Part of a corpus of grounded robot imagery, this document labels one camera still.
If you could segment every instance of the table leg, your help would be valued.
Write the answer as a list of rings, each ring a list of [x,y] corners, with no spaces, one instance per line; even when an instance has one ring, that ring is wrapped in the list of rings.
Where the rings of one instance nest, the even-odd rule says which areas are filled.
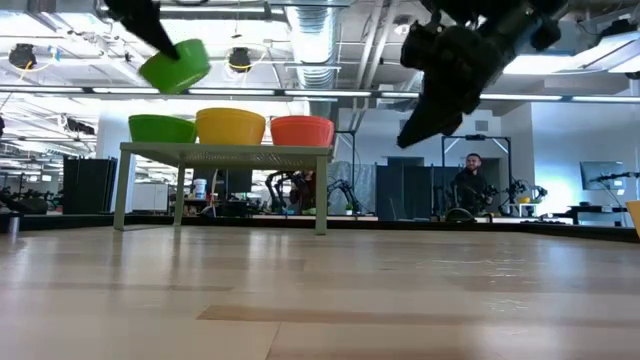
[[[184,207],[184,164],[178,165],[178,187],[176,190],[176,205],[173,218],[173,225],[180,226],[182,224],[182,209]]]
[[[127,188],[129,187],[129,166],[131,152],[120,151],[120,165],[118,167],[118,192],[116,193],[116,212],[113,217],[113,228],[124,231],[124,213],[127,207]]]
[[[327,233],[327,157],[316,158],[316,235]]]

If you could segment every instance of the man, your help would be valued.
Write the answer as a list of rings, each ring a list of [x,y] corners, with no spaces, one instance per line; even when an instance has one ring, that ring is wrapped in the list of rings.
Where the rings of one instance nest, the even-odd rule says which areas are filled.
[[[479,173],[482,166],[482,158],[476,153],[467,155],[465,168],[453,180],[457,189],[459,206],[477,215],[484,210],[487,204],[491,204],[491,197],[484,197],[483,192],[487,188],[487,181]]]

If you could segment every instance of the red bowl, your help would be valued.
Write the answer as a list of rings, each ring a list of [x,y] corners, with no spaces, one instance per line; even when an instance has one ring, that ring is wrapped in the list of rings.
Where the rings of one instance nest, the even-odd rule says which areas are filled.
[[[319,116],[283,116],[271,120],[273,144],[279,146],[331,146],[334,126]]]

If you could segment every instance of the green bowl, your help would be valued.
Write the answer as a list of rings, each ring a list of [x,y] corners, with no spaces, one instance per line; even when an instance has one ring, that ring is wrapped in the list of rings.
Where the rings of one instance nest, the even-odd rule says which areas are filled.
[[[163,94],[179,94],[211,70],[209,55],[201,40],[185,40],[175,48],[180,60],[157,53],[138,69],[138,73]]]
[[[163,115],[133,115],[129,117],[133,142],[194,143],[198,135],[196,124]]]

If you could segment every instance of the wooden floor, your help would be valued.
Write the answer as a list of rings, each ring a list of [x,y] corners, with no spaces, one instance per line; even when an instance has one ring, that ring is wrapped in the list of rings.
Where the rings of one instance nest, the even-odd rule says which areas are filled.
[[[640,245],[513,233],[0,238],[7,360],[639,360]]]

